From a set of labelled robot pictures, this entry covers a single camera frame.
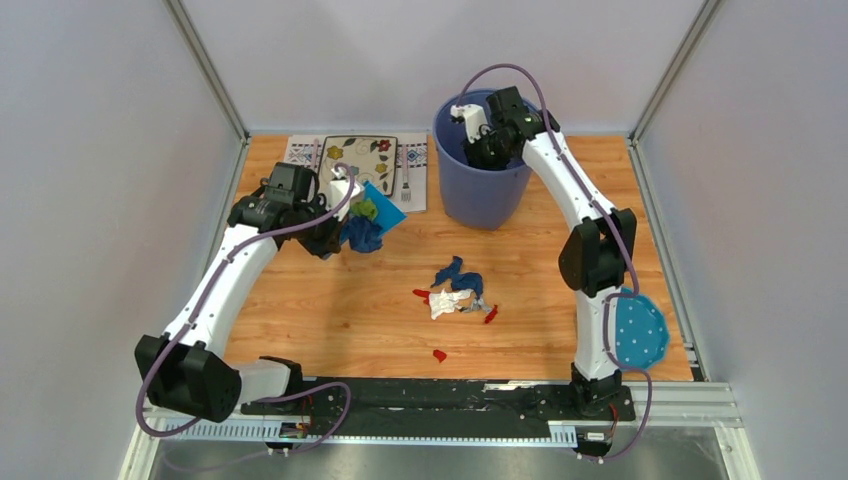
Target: blue bin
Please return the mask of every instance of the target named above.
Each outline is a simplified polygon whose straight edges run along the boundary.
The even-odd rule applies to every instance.
[[[481,105],[488,117],[486,97],[494,92],[466,92],[462,103]],[[433,139],[439,152],[439,187],[445,213],[467,227],[497,230],[518,208],[530,180],[531,169],[518,158],[501,171],[469,167],[462,149],[462,141],[466,138],[465,125],[453,123],[450,116],[450,108],[456,103],[456,98],[445,103],[433,120]],[[537,111],[527,100],[524,103]]]

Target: gray floor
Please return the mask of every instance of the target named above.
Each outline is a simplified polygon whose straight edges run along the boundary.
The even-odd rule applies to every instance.
[[[629,440],[620,428],[619,447]],[[159,461],[184,467],[217,465],[262,445],[241,442],[166,442],[157,453],[151,479],[297,479],[297,480],[423,480],[423,479],[726,479],[712,429],[653,428],[625,458],[592,465],[569,450],[506,447],[403,447],[323,445],[291,458],[261,457],[206,473],[180,473]]]

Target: square plate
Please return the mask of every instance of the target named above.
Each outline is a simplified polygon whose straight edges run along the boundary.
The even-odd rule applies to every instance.
[[[395,188],[397,137],[371,135],[339,135],[324,139],[324,152],[318,177],[321,186],[333,179],[332,169],[338,162],[354,170],[361,184],[371,182],[383,195],[390,197]]]

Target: cable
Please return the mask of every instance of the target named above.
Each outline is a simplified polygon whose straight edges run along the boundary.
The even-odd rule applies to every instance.
[[[351,401],[351,398],[353,397],[353,395],[351,394],[350,387],[346,383],[329,382],[329,383],[325,383],[324,385],[319,385],[315,388],[311,388],[309,390],[306,390],[306,391],[303,391],[303,392],[300,392],[300,393],[296,393],[294,395],[283,396],[283,397],[262,398],[262,399],[257,400],[257,402],[260,402],[260,403],[288,402],[288,401],[291,401],[291,400],[297,400],[298,398],[303,398],[303,397],[306,397],[308,395],[312,395],[314,393],[320,392],[322,390],[327,390],[327,389],[334,388],[334,387],[340,387],[345,391],[345,406],[342,409],[342,413],[339,415],[339,418],[336,420],[336,423],[334,423],[333,426],[330,427],[329,430],[327,430],[327,433],[325,433],[324,435],[321,435],[321,437],[318,438],[318,440],[315,440],[314,442],[306,444],[305,447],[298,447],[298,448],[288,449],[288,450],[274,450],[274,452],[280,453],[280,454],[283,454],[283,455],[294,455],[296,453],[306,453],[306,452],[312,450],[313,448],[318,447],[319,445],[321,445],[325,441],[327,441],[328,438],[330,438],[334,433],[336,433],[336,430],[339,429],[339,427],[342,425],[342,422],[344,422],[344,419],[347,417],[347,414],[350,411],[350,401]],[[168,468],[170,468],[172,470],[176,470],[176,471],[181,472],[181,473],[203,473],[203,472],[209,472],[209,471],[212,471],[212,470],[218,470],[218,469],[221,469],[221,468],[229,467],[229,466],[232,466],[232,465],[235,465],[237,463],[241,463],[241,462],[244,462],[244,461],[247,461],[247,460],[253,460],[254,458],[265,457],[265,456],[268,456],[268,454],[269,454],[269,452],[266,449],[266,450],[262,450],[262,451],[259,451],[259,452],[248,453],[246,455],[242,455],[241,457],[235,458],[233,460],[226,461],[224,463],[220,463],[218,465],[213,465],[211,467],[193,467],[193,468],[181,467],[179,465],[176,465],[173,462],[171,462],[170,460],[168,460],[168,455],[165,454],[165,455],[162,456],[162,463],[164,463]]]
[[[630,278],[633,280],[633,292],[632,293],[630,293],[630,294],[625,294],[625,293],[621,293],[621,292],[612,293],[612,294],[608,295],[604,299],[604,302],[603,302],[604,303],[604,317],[603,317],[604,318],[604,323],[603,323],[604,351],[607,354],[607,357],[609,357],[610,361],[613,364],[615,364],[616,367],[618,367],[619,369],[621,369],[623,371],[632,371],[632,372],[638,372],[638,373],[642,374],[645,377],[645,380],[648,383],[648,398],[645,401],[645,413],[642,417],[642,422],[639,424],[639,429],[636,430],[636,436],[633,437],[633,440],[631,440],[630,443],[628,443],[627,446],[625,446],[621,451],[619,451],[619,452],[617,452],[613,455],[607,455],[607,456],[604,457],[605,461],[615,460],[616,458],[620,458],[620,457],[624,456],[627,452],[629,452],[630,449],[632,449],[633,446],[642,437],[642,434],[645,431],[645,426],[648,424],[648,417],[649,417],[649,414],[651,412],[651,402],[653,401],[653,381],[651,379],[651,374],[648,373],[648,371],[645,370],[645,369],[625,365],[625,364],[621,363],[620,361],[618,361],[618,358],[616,358],[615,355],[612,353],[612,348],[610,347],[610,344],[609,344],[610,304],[612,303],[612,300],[614,300],[616,298],[635,298],[636,296],[638,296],[639,295],[639,279],[636,275],[636,269],[633,268],[633,261],[630,258],[630,254],[627,252],[627,247],[624,245],[624,240],[621,238],[621,234],[618,232],[618,228],[616,228],[615,223],[613,223],[612,218],[610,218],[610,216],[609,216],[609,213],[607,213],[607,211],[604,210],[603,206],[601,206],[600,202],[598,202],[594,198],[594,196],[592,195],[592,192],[590,191],[588,185],[586,185],[586,182],[584,182],[583,179],[580,177],[580,175],[577,174],[577,171],[575,170],[574,166],[571,165],[571,162],[569,162],[568,159],[564,158],[565,152],[563,152],[562,147],[560,147],[560,145],[559,145],[559,142],[556,141],[556,136],[554,135],[553,128],[551,128],[551,119],[550,119],[550,116],[548,114],[548,107],[545,104],[545,96],[542,94],[542,89],[541,89],[541,87],[539,87],[539,82],[537,82],[536,79],[533,78],[533,75],[531,75],[530,72],[528,72],[524,68],[519,67],[518,65],[515,65],[515,64],[512,64],[512,63],[498,63],[498,64],[495,64],[495,65],[486,67],[483,70],[479,71],[476,75],[471,77],[471,80],[469,80],[468,83],[465,84],[465,87],[462,88],[462,91],[460,92],[459,96],[456,98],[456,105],[460,106],[462,104],[462,98],[465,96],[465,93],[468,91],[468,88],[471,87],[471,85],[478,78],[483,76],[485,73],[488,73],[492,70],[497,70],[497,69],[500,69],[500,68],[516,70],[516,71],[522,73],[525,77],[527,77],[527,80],[529,80],[530,83],[533,85],[533,88],[536,90],[536,95],[539,97],[539,105],[540,105],[540,108],[542,110],[542,120],[545,122],[545,130],[548,133],[548,137],[551,139],[551,145],[554,146],[554,149],[557,152],[557,158],[559,158],[560,160],[563,161],[566,168],[568,168],[568,172],[571,174],[572,178],[574,178],[574,181],[577,182],[577,185],[580,187],[580,190],[583,191],[583,194],[586,195],[586,198],[590,199],[590,203],[595,208],[595,210],[597,210],[601,214],[601,216],[604,217],[604,221],[606,222],[607,226],[609,227],[610,232],[612,232],[613,238],[615,238],[615,243],[618,245],[618,249],[621,252],[621,256],[622,256],[622,258],[624,258],[624,263],[625,263],[625,265],[627,265],[627,271],[630,273]]]
[[[141,388],[139,389],[138,396],[135,400],[135,419],[138,422],[138,426],[141,428],[142,431],[144,431],[144,433],[156,438],[170,437],[172,435],[176,435],[178,433],[188,430],[200,421],[200,417],[195,417],[189,420],[184,425],[180,425],[179,427],[164,431],[155,430],[153,427],[148,425],[147,421],[144,418],[144,398],[147,396],[147,390],[150,388],[150,384],[153,382],[153,377],[156,376],[156,373],[159,372],[159,368],[162,366],[162,363],[165,361],[166,358],[168,358],[168,355],[171,353],[174,347],[176,347],[177,343],[179,343],[179,341],[182,340],[182,338],[188,333],[189,329],[191,329],[191,325],[195,322],[195,320],[197,320],[197,317],[200,316],[200,311],[206,304],[206,300],[212,293],[212,289],[215,287],[215,284],[221,278],[221,274],[224,273],[224,269],[227,267],[227,265],[233,263],[233,261],[235,260],[235,256],[240,251],[242,251],[248,245],[268,237],[274,237],[277,235],[289,235],[319,225],[332,218],[336,213],[338,213],[342,209],[345,204],[348,203],[348,201],[350,201],[350,197],[353,195],[354,186],[356,185],[353,170],[350,168],[350,166],[344,163],[338,163],[336,165],[343,167],[347,172],[347,178],[350,179],[350,184],[348,185],[347,193],[345,193],[344,198],[342,198],[342,201],[339,202],[338,205],[333,207],[329,212],[325,213],[324,215],[321,215],[320,217],[310,220],[308,222],[301,223],[300,225],[280,228],[277,230],[270,230],[268,232],[260,233],[259,235],[255,235],[251,238],[248,238],[247,240],[233,247],[232,251],[227,254],[227,257],[224,260],[221,260],[221,263],[218,264],[218,267],[209,277],[209,282],[207,282],[206,286],[203,287],[203,290],[201,291],[200,296],[197,299],[197,303],[194,306],[194,310],[192,310],[191,314],[188,317],[188,320],[186,320],[186,323],[177,332],[177,334],[174,335],[174,338],[172,338],[171,341],[168,342],[168,344],[162,350],[162,353],[160,353],[156,357],[156,360],[153,361],[153,365],[150,367],[150,370],[147,371],[147,375],[144,376],[144,381],[141,383]]]

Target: red object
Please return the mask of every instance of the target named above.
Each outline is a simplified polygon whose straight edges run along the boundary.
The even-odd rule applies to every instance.
[[[428,290],[421,290],[416,288],[412,291],[415,295],[419,297],[424,297],[424,305],[430,305],[430,292]]]
[[[484,320],[483,323],[491,322],[492,320],[495,319],[495,315],[497,315],[497,314],[498,314],[498,306],[495,305],[495,308],[493,308],[492,311],[489,312],[488,315],[486,315],[486,320]]]
[[[444,362],[445,359],[448,358],[448,354],[441,350],[433,350],[433,356],[436,357],[439,363]]]

